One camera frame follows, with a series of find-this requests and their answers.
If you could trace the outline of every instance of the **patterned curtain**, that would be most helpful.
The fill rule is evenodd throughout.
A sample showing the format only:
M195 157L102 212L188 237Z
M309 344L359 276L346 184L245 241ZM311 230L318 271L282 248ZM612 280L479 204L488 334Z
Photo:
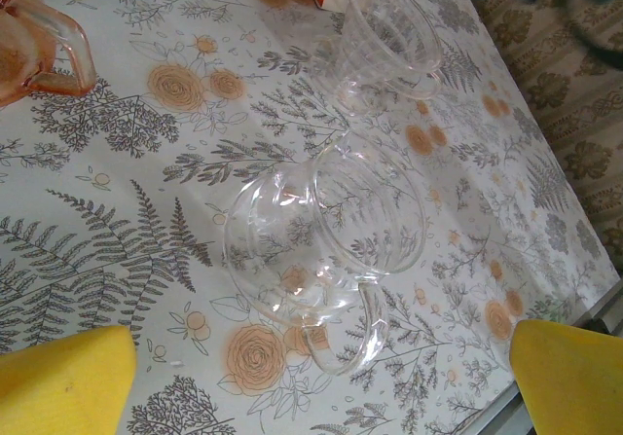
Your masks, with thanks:
M553 0L487 0L478 9L610 258L623 270L623 72L578 46ZM573 11L591 37L623 51L623 0Z

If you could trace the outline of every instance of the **clear glass teacup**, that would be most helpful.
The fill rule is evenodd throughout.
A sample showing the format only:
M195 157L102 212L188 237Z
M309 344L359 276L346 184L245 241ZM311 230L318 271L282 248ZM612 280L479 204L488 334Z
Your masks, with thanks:
M417 261L425 226L407 174L349 131L315 159L246 185L229 210L224 253L244 297L270 319L301 327L316 364L339 375L382 350L388 324L380 280ZM326 325L361 304L363 343L341 362Z
M342 35L315 42L311 81L349 115L383 109L386 91L429 99L441 88L441 43L415 0L348 0Z

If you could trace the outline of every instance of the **table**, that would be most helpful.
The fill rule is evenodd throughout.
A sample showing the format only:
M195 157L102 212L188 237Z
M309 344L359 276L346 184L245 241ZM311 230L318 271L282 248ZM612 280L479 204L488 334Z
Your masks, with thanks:
M512 382L520 319L572 322L618 280L469 0L418 0L442 93L350 121L306 80L343 21L311 0L47 1L99 78L0 110L0 351L129 326L120 433L458 433ZM413 175L428 239L385 280L383 354L331 378L236 294L221 238L245 182L348 122Z

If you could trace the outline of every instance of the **glass handle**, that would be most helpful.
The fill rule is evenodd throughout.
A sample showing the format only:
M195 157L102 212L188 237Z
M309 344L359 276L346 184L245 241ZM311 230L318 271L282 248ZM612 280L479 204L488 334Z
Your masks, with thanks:
M50 34L69 55L74 76L41 71L26 83L31 90L73 95L92 90L97 75L89 42L76 21L37 0L11 0L5 9L9 15Z
M387 302L376 282L360 282L359 294L366 315L366 331L363 343L348 362L340 361L331 350L324 326L304 326L303 336L313 360L320 370L331 375L351 373L371 363L383 346L389 333Z
M416 93L419 92L421 94L418 99L429 99L441 90L441 77L437 72L428 72L427 75L434 80L435 84L430 90L416 91Z

